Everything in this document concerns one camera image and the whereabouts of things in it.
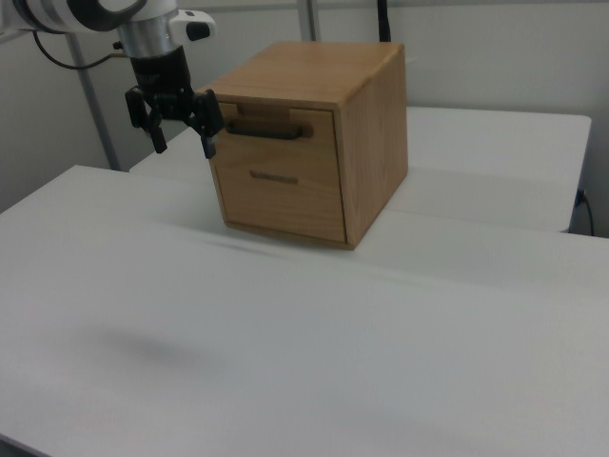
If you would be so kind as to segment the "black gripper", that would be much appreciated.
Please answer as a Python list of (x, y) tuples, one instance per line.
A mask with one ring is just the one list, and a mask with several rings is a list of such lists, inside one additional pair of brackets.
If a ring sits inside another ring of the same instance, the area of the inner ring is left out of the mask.
[(193, 91), (184, 48), (129, 61), (136, 78), (136, 86), (125, 93), (131, 124), (163, 153), (167, 141), (162, 120), (183, 122), (199, 134), (205, 158), (212, 159), (215, 136), (225, 128), (225, 119), (212, 89)]

